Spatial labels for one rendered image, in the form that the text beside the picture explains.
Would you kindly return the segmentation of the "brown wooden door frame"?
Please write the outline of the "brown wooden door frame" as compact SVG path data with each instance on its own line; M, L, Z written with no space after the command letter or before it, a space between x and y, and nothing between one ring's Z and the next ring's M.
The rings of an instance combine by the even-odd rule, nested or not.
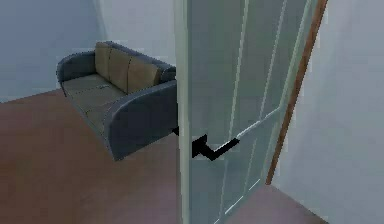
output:
M305 8L304 16L310 16L308 20L311 21L311 26L305 31L304 22L306 19L302 19L301 28L293 50L291 64L288 69L286 86L284 87L282 94L283 98L280 105L280 111L283 112L283 121L281 123L268 175L266 176L266 185L272 183L327 2L328 0L316 0L315 7Z

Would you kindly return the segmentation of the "pale green room door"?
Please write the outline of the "pale green room door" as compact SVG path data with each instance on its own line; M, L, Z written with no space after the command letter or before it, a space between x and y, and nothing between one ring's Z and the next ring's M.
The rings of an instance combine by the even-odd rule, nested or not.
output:
M180 224L227 224L266 182L306 7L316 0L175 0ZM214 161L192 157L208 136Z

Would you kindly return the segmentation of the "grey sofa with tan cushions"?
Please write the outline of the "grey sofa with tan cushions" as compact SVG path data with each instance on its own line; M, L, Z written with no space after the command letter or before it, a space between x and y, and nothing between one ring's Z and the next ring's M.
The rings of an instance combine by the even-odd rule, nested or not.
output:
M57 64L65 97L119 161L178 127L176 67L112 41Z

